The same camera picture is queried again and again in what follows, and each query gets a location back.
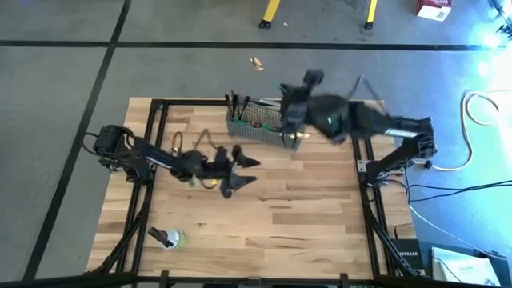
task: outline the yellow post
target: yellow post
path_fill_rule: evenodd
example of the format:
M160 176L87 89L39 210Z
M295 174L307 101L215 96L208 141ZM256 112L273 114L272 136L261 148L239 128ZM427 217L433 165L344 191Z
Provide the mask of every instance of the yellow post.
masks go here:
M278 11L279 3L281 0L269 0L269 4L266 6L265 14L263 15L262 21L258 27L261 29L269 29L272 19L274 19L275 13Z
M377 11L377 1L370 0L370 9L368 10L368 17L366 18L365 29L370 30L374 28L375 12Z

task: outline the black aluminum frame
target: black aluminum frame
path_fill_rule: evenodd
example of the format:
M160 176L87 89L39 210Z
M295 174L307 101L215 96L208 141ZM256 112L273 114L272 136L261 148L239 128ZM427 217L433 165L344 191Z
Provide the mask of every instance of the black aluminum frame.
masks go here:
M155 139L155 146L160 147L162 144L163 133L166 126L166 119L169 114L169 106L224 106L225 100L193 100L193 99L153 99L150 104L150 111L146 122L146 131L144 139L149 141L153 132L154 120L157 111L160 110L160 119L158 123L158 130ZM366 156L368 160L374 159L374 152L369 138L364 139ZM353 138L352 141L354 148L354 161L356 162L355 169L357 168L357 160L362 160L361 147L359 139ZM103 263L103 268L106 262L106 269L96 269L93 272L86 272L84 275L48 278L48 279L31 279L22 280L17 282L4 282L0 283L0 288L32 288L32 287L114 287L121 285L129 285L137 287L140 282L159 283L160 288L167 288L176 283L215 283L215 284L240 284L245 286L257 287L265 285L336 285L340 288L349 288L350 286L379 286L379 287L484 287L480 285L470 285L465 283L454 282L439 282L428 278L406 278L399 277L395 274L393 260L385 249L386 253L386 268L390 275L384 275L380 272L378 264L377 247L375 245L374 226L372 225L372 212L365 208L365 203L368 203L368 187L364 182L364 172L358 172L359 189L361 192L362 210L365 219L366 236L368 248L370 252L370 264L374 278L364 280L350 280L347 274L340 274L339 279L307 279L307 278L204 278L204 277L172 277L169 276L168 270L163 270L160 276L138 276L138 269L142 257L142 248L144 239L146 237L146 227L148 216L150 212L150 204L153 196L154 176L156 175L156 166L152 170L152 180L146 186L146 193L144 195L141 209L136 214L136 207L140 195L140 185L134 184L132 195L126 213L126 222L124 227L123 238L114 248L111 256ZM379 188L372 188L374 191L375 208L377 211L378 223L382 226L387 233L386 215L384 206L382 204L382 196ZM134 230L138 230L137 239L134 248L133 261L131 263L130 271L124 271L126 265L127 245L122 245L122 242L130 240L134 235ZM111 273L114 262L117 261L115 272Z

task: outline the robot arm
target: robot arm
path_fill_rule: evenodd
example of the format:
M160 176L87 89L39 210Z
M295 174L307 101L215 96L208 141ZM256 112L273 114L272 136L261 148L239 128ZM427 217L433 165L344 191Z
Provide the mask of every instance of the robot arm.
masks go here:
M366 181L371 186L387 172L412 165L413 158L428 159L437 152L430 118L390 116L364 102L350 102L336 94L311 96L310 92L322 79L321 70L308 70L302 86L281 85L283 133L293 134L301 125L312 125L333 144L344 143L348 135L403 138L402 146L394 152L382 160L366 163Z
M228 151L223 146L215 148L215 159L208 162L208 158L197 150L168 153L135 136L126 127L108 125L100 130L93 146L94 152L87 150L99 156L99 162L110 170L123 168L128 182L148 184L153 177L151 166L158 165L168 169L181 182L192 183L194 176L199 181L221 180L222 196L231 198L233 192L256 180L253 176L238 176L234 169L237 166L257 166L260 162L245 156L239 145L232 150L233 161L228 159Z

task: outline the mesh basket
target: mesh basket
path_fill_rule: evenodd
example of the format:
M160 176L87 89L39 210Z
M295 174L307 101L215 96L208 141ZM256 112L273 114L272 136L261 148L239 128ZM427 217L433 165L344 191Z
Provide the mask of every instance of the mesh basket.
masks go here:
M243 105L239 103L235 116L242 112L242 107ZM290 136L285 136L283 141L281 136L281 113L279 113L278 107L262 106L249 102L241 120L242 122L234 122L230 109L228 109L226 124L230 135L241 136L272 146L293 150L296 150L300 145L300 138L294 141ZM303 133L304 126L301 126L298 132Z

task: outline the gray floor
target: gray floor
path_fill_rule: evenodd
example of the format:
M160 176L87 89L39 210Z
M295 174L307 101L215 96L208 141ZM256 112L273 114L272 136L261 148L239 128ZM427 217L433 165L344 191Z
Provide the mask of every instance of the gray floor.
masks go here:
M264 1L132 2L121 41L485 44L485 34L494 35L500 25L488 21L485 0L456 2L444 23L416 18L412 1L381 0L373 35L360 34L365 7L351 8L350 0L284 0L272 30L255 28ZM121 6L122 1L2 1L0 40L108 41ZM104 52L0 47L0 282L22 276ZM261 59L263 72L251 66L252 56ZM510 66L510 59L498 52L116 49L89 130L122 124L130 97L221 97L233 89L272 98L279 96L279 83L298 84L306 69L322 68L326 78L319 90L344 93L364 74L392 114L432 116L439 148L434 162L456 166L467 156L458 116L461 96L465 90L512 88L499 70ZM494 70L482 74L485 66ZM361 92L358 98L369 95ZM512 125L469 127L476 150L469 167L453 173L413 169L410 182L472 186L510 179ZM83 272L107 178L82 151L38 277ZM512 257L512 226L504 220L512 216L508 192L471 192L414 207L452 234ZM413 198L434 193L415 189ZM414 224L420 240L464 246L420 219Z

